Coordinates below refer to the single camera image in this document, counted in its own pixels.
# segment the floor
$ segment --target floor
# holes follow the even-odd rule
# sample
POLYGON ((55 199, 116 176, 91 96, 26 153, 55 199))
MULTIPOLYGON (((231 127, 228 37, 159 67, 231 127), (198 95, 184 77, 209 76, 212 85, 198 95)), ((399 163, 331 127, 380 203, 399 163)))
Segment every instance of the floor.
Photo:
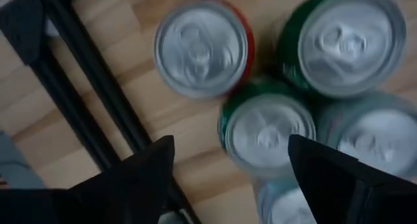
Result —
MULTIPOLYGON (((223 99, 195 101, 164 85, 152 59, 158 22, 188 0, 76 0, 74 6, 153 139, 173 134, 175 178, 203 223, 257 223, 250 181, 220 148, 216 132, 223 99)), ((228 0, 247 17, 257 46, 274 21, 303 0, 228 0)), ((407 17, 408 50, 381 88, 417 104, 417 0, 396 0, 407 17)), ((50 46, 120 157, 126 142, 59 38, 50 46)), ((68 188, 98 173, 34 74, 0 37, 0 129, 52 188, 68 188)))

